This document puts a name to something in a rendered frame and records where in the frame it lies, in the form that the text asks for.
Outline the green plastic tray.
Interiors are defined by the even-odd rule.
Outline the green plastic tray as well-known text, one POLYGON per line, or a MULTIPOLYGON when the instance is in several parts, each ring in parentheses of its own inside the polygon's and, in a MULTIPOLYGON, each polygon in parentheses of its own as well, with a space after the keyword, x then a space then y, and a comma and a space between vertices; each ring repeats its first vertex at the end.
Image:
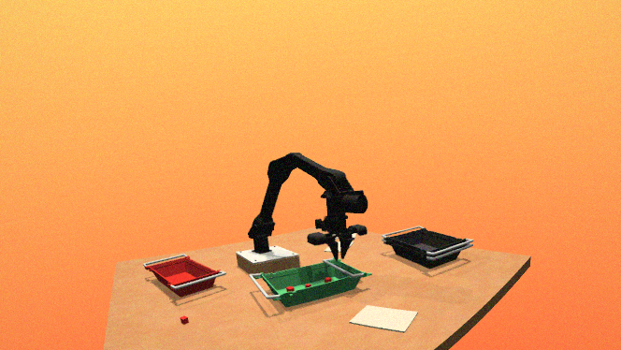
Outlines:
MULTIPOLYGON (((363 277, 372 275, 372 273, 365 273, 346 265, 340 259, 336 261, 335 257, 327 262, 331 262, 351 274, 364 273, 363 277)), ((279 300, 285 308, 353 290, 361 279, 361 277, 348 276, 326 263, 312 264, 269 274, 260 273, 261 277, 255 276, 255 279, 263 278, 272 293, 280 295, 279 298, 273 300, 279 300), (327 277, 331 278, 331 282, 325 284, 327 277), (305 284, 311 284, 311 287, 305 288, 305 284), (286 292, 286 287, 290 286, 294 288, 294 292, 286 292)))

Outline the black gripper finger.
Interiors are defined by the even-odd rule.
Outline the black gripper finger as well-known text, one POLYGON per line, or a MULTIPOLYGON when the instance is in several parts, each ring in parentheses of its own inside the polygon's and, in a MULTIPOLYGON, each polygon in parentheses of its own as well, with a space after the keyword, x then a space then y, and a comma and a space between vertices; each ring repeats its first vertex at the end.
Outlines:
POLYGON ((339 261, 339 243, 332 242, 332 243, 326 243, 326 245, 329 247, 332 255, 335 257, 335 260, 339 261))
POLYGON ((354 240, 354 238, 351 239, 344 239, 342 237, 339 237, 339 242, 340 242, 340 252, 341 252, 341 258, 340 259, 344 259, 346 252, 352 242, 352 240, 354 240))

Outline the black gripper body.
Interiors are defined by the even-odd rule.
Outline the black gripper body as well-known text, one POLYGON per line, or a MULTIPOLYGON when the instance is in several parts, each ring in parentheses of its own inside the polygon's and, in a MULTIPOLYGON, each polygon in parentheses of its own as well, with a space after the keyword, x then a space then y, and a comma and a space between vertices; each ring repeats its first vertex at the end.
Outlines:
POLYGON ((353 234, 358 236, 364 236, 368 234, 368 229, 363 225, 346 226, 346 219, 348 215, 345 212, 328 214, 325 217, 328 220, 328 228, 326 229, 328 234, 320 232, 311 233, 307 237, 308 243, 318 246, 326 243, 336 242, 335 238, 342 237, 344 239, 351 239, 353 234), (336 235, 333 235, 336 234, 336 235))

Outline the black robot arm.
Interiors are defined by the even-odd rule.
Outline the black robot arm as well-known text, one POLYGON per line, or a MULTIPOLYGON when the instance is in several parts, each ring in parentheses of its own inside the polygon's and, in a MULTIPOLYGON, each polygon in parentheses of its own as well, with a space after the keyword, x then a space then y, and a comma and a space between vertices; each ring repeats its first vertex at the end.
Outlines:
POLYGON ((268 237, 276 223, 273 212, 282 184, 289 178, 292 170, 299 168, 311 175, 325 189, 320 198, 326 199, 327 214, 333 213, 362 213, 368 208, 368 198, 363 190, 355 191, 347 179, 347 175, 340 170, 325 168, 314 162, 302 153, 288 153, 268 163, 268 187, 258 216, 253 220, 249 239, 253 239, 252 252, 270 252, 268 237))

